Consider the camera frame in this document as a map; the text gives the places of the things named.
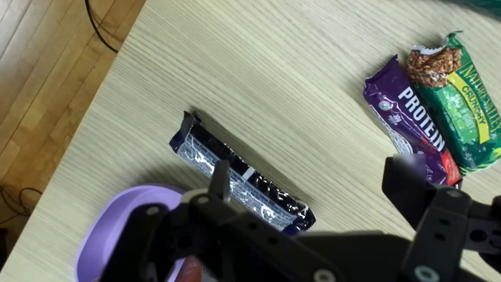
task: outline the purple snack wrapper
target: purple snack wrapper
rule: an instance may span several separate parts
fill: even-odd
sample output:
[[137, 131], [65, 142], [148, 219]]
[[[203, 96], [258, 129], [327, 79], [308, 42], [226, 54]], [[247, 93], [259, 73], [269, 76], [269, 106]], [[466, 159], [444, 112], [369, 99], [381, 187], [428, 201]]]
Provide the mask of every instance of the purple snack wrapper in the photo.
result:
[[442, 136], [396, 56], [364, 81], [363, 95], [406, 164], [433, 184], [453, 186], [460, 179]]

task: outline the wooden table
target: wooden table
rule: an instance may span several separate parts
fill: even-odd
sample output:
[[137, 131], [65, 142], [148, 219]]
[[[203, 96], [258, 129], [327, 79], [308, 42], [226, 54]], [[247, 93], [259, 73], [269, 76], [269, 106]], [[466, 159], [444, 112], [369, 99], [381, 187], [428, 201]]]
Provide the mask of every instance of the wooden table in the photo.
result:
[[[389, 54], [458, 27], [501, 104], [501, 20], [461, 5], [148, 0], [0, 280], [70, 280], [92, 220], [131, 184], [205, 186], [167, 145], [184, 109], [198, 109], [248, 162], [308, 201], [313, 230], [411, 236], [380, 192], [383, 159], [396, 150], [366, 110], [363, 79]], [[463, 186], [489, 201], [499, 181], [496, 164]], [[464, 264], [499, 278], [472, 253]]]

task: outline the wooden floor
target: wooden floor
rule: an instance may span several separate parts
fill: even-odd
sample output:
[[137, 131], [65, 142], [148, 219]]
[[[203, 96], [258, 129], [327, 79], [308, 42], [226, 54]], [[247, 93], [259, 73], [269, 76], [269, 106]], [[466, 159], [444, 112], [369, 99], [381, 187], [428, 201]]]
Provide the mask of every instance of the wooden floor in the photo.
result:
[[[115, 48], [142, 2], [90, 0]], [[43, 190], [114, 56], [82, 0], [0, 0], [0, 186], [12, 198]], [[37, 193], [23, 197], [31, 209]], [[0, 200], [0, 222], [10, 214]]]

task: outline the snack package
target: snack package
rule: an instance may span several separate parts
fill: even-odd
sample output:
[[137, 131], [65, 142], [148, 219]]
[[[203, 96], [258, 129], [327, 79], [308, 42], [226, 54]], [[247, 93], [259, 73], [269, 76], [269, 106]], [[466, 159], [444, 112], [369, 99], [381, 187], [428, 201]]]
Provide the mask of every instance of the snack package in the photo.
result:
[[176, 154], [208, 176], [219, 159], [226, 159], [230, 201], [237, 200], [277, 230], [294, 234], [309, 228], [316, 220], [306, 203], [277, 187], [248, 165], [233, 148], [203, 128], [195, 112], [184, 112], [183, 123], [169, 143]]
[[411, 49], [406, 71], [466, 173], [499, 159], [501, 117], [455, 34], [447, 34], [438, 48]]
[[396, 56], [364, 81], [363, 95], [406, 164], [433, 184], [458, 183], [452, 154]]

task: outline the screw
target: screw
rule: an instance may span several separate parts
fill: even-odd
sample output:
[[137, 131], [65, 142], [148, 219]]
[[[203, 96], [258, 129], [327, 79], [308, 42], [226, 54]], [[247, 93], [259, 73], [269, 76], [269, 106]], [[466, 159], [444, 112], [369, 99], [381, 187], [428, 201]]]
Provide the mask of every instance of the screw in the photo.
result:
[[209, 201], [209, 197], [208, 197], [208, 195], [200, 195], [200, 197], [197, 198], [197, 203], [198, 203], [198, 204], [205, 204], [206, 201]]
[[145, 209], [145, 214], [156, 214], [158, 211], [159, 211], [159, 208], [156, 204], [153, 204]]
[[313, 280], [314, 282], [334, 282], [334, 275], [331, 270], [320, 267], [313, 272]]
[[416, 275], [416, 278], [419, 282], [438, 282], [439, 280], [438, 272], [433, 267], [425, 266], [425, 264], [416, 266], [413, 269], [413, 273]]
[[447, 190], [447, 195], [450, 195], [450, 197], [460, 197], [460, 195], [461, 195], [461, 192], [460, 192], [460, 190], [457, 190], [457, 189], [449, 189], [449, 190]]

